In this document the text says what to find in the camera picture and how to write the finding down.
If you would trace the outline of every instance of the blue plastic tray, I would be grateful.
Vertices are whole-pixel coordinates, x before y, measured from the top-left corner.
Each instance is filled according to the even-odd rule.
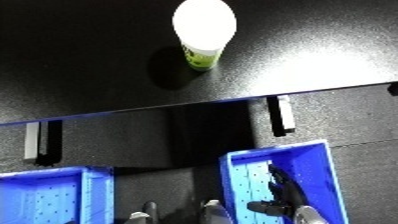
[[[268,164],[273,163],[294,177],[311,206],[330,224],[347,224],[340,187],[326,141],[313,141],[232,152],[220,159],[227,210],[238,224],[287,224],[286,218],[251,212],[249,201],[272,200]]]
[[[113,170],[72,167],[0,174],[1,224],[113,223]]]

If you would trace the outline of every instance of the black surface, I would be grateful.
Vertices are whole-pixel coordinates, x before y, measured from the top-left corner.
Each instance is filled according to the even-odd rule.
[[[398,2],[231,0],[217,68],[184,62],[181,0],[1,0],[0,123],[398,81]]]
[[[252,134],[256,147],[329,140],[350,223],[397,223],[398,174],[394,171],[398,169],[398,99],[390,96],[386,88],[292,95],[297,129],[283,138],[273,137],[266,106],[259,110],[258,104],[243,102],[65,120],[63,157],[55,166],[118,166],[118,223],[140,210],[147,200],[159,203],[162,224],[194,223],[201,200],[222,197],[216,156],[228,151],[227,147],[248,149],[253,143],[248,136],[237,137],[250,126],[249,106],[254,113]],[[0,127],[0,172],[43,168],[22,161],[24,127]],[[176,136],[181,137],[179,144]],[[198,155],[195,150],[199,148],[206,155],[198,156],[199,161],[188,152],[179,154],[191,150]],[[198,166],[170,170],[191,164]]]

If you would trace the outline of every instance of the paper cup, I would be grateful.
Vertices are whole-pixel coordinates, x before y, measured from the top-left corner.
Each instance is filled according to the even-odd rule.
[[[195,70],[213,68],[236,31],[231,8],[221,0],[186,0],[173,16],[188,64]]]

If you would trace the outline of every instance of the black table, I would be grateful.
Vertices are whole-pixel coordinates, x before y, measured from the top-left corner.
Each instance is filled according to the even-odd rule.
[[[1,0],[0,123],[398,81],[398,2],[231,0],[219,66],[188,68],[181,0]]]

